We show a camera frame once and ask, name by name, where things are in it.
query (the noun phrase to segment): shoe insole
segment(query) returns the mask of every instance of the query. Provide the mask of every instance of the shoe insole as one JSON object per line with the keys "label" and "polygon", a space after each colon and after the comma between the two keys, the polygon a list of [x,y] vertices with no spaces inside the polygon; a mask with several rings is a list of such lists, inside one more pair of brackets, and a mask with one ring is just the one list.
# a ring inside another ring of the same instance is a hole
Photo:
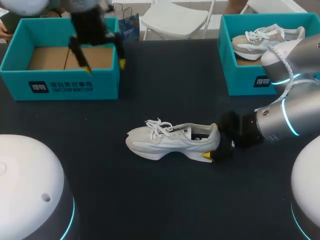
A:
{"label": "shoe insole", "polygon": [[209,135],[208,134],[200,134],[200,133],[196,133],[196,134],[191,134],[191,140],[193,141],[201,141],[201,140],[206,140],[208,139]]}

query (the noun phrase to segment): cardboard bottom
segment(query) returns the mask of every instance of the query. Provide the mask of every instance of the cardboard bottom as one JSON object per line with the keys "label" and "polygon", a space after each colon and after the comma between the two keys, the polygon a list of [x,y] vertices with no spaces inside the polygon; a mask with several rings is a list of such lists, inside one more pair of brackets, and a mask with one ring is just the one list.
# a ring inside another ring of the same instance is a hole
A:
{"label": "cardboard bottom", "polygon": [[235,57],[235,59],[238,66],[256,66],[256,65],[261,66],[262,65],[260,58],[255,61],[246,61],[237,57]]}
{"label": "cardboard bottom", "polygon": [[[112,67],[112,47],[83,47],[83,54],[92,69]],[[81,69],[68,47],[35,47],[28,70],[71,70]]]}

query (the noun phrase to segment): black table surface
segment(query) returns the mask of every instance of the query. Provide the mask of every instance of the black table surface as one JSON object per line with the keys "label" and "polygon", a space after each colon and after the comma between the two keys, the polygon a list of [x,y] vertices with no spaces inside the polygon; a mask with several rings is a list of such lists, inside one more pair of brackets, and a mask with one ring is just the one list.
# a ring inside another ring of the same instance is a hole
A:
{"label": "black table surface", "polygon": [[15,102],[0,81],[0,133],[35,138],[57,155],[81,239],[298,239],[291,171],[315,135],[238,149],[218,165],[180,153],[139,157],[125,138],[145,120],[209,125],[276,96],[230,97],[214,39],[129,42],[125,50],[118,100]]}

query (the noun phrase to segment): cardboard box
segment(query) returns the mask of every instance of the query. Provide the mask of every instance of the cardboard box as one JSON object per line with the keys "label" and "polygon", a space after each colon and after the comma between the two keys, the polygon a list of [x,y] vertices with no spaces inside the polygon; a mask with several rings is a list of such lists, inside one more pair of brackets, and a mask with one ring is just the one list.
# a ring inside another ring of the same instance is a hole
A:
{"label": "cardboard box", "polygon": [[[111,69],[113,49],[110,47],[83,47],[83,54],[92,70]],[[28,68],[32,70],[71,70],[81,67],[68,47],[35,47]]]}
{"label": "cardboard box", "polygon": [[243,35],[245,31],[254,31],[273,24],[278,24],[285,29],[296,29],[303,26],[307,37],[320,33],[320,19],[315,13],[234,14],[222,16],[218,50],[230,96],[276,94],[273,85],[261,66],[260,60],[250,62],[237,59],[231,44],[232,38]]}
{"label": "cardboard box", "polygon": [[[105,18],[111,32],[118,20]],[[75,34],[69,18],[22,19],[0,66],[16,101],[109,100],[118,98],[120,68],[113,44],[85,47],[92,73],[78,67],[68,50]]]}

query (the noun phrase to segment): white sneaker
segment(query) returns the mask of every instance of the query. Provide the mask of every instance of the white sneaker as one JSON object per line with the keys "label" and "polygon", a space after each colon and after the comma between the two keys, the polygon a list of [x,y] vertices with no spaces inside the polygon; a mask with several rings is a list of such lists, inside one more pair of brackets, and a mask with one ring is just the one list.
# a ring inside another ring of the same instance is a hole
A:
{"label": "white sneaker", "polygon": [[233,51],[240,58],[255,61],[260,58],[269,46],[274,47],[279,43],[297,39],[304,39],[306,30],[303,26],[297,29],[284,29],[277,24],[258,28],[255,31],[246,31],[232,39]]}
{"label": "white sneaker", "polygon": [[218,126],[185,123],[172,126],[169,122],[148,120],[147,126],[128,132],[125,140],[135,154],[150,160],[159,160],[171,152],[180,152],[188,158],[211,163],[208,152],[214,151],[220,143]]}

